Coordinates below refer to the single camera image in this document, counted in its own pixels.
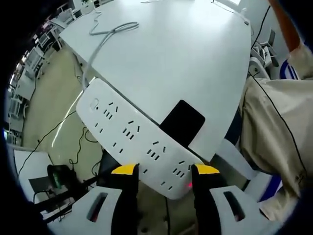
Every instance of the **white table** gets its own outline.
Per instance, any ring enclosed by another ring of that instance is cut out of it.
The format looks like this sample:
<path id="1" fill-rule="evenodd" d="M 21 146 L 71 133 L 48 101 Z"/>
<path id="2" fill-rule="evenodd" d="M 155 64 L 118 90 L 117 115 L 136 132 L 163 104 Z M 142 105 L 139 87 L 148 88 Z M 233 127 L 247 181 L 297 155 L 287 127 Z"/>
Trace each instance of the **white table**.
<path id="1" fill-rule="evenodd" d="M 236 112 L 250 56 L 250 26 L 209 0 L 114 0 L 95 31 L 137 21 L 113 35 L 92 68 L 160 124 L 183 99 L 205 117 L 189 148 L 211 160 Z M 94 13 L 78 18 L 61 38 L 85 61 L 103 35 L 90 36 Z"/>

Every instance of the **black device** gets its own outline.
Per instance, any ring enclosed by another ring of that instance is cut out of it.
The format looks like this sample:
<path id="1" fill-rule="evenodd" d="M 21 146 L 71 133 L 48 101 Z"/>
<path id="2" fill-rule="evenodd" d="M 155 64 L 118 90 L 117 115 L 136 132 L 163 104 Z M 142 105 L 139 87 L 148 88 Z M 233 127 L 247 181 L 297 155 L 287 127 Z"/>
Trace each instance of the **black device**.
<path id="1" fill-rule="evenodd" d="M 160 129 L 187 148 L 200 131 L 205 117 L 186 101 L 180 100 L 161 123 Z"/>

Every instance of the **electrical outlet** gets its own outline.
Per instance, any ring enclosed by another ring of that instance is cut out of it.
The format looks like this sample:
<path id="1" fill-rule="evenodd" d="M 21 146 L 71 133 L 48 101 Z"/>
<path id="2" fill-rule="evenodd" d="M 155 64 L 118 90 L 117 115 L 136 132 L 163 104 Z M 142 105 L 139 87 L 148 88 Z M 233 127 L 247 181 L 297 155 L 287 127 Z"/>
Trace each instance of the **electrical outlet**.
<path id="1" fill-rule="evenodd" d="M 202 164 L 101 79 L 84 91 L 76 107 L 97 141 L 120 164 L 139 164 L 139 179 L 170 199 L 190 189 L 190 166 Z"/>

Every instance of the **white power strip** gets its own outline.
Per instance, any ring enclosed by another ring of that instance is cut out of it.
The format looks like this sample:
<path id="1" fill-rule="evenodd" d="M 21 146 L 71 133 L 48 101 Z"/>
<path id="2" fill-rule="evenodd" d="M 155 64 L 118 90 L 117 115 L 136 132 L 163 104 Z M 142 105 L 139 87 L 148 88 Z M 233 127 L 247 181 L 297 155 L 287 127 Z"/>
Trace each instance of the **white power strip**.
<path id="1" fill-rule="evenodd" d="M 139 179 L 170 198 L 191 188 L 191 165 L 203 164 L 106 82 L 95 79 L 77 103 L 77 114 L 121 165 L 139 163 Z"/>

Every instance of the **tiled floor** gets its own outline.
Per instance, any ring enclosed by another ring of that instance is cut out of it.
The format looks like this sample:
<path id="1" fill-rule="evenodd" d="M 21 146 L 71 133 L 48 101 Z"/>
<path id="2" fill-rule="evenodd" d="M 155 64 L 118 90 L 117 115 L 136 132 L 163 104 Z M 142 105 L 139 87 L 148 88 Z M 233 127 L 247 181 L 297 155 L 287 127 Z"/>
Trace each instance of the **tiled floor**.
<path id="1" fill-rule="evenodd" d="M 35 147 L 48 131 L 60 122 L 69 113 L 75 110 L 76 102 L 81 94 L 82 87 L 74 75 L 73 57 L 69 51 L 62 49 L 51 56 L 50 65 L 45 74 L 37 81 L 36 91 L 31 99 L 27 111 L 23 132 L 23 145 Z M 66 164 L 69 159 L 76 160 L 79 150 L 78 140 L 84 125 L 76 113 L 71 115 L 55 131 L 48 135 L 40 144 L 39 150 L 46 151 L 56 165 Z M 78 164 L 74 166 L 80 180 L 91 178 L 91 168 L 101 158 L 101 146 L 90 143 L 82 138 Z M 221 165 L 218 159 L 215 165 Z M 231 169 L 221 166 L 221 172 L 227 172 L 227 181 L 239 186 L 244 182 Z M 162 195 L 140 184 L 138 193 L 138 208 L 143 213 L 139 230 L 147 227 L 148 234 L 166 234 L 163 219 L 166 215 L 165 199 Z M 176 234 L 188 228 L 195 222 L 193 194 L 190 192 L 180 200 L 170 201 L 169 209 L 172 222 L 172 232 Z"/>

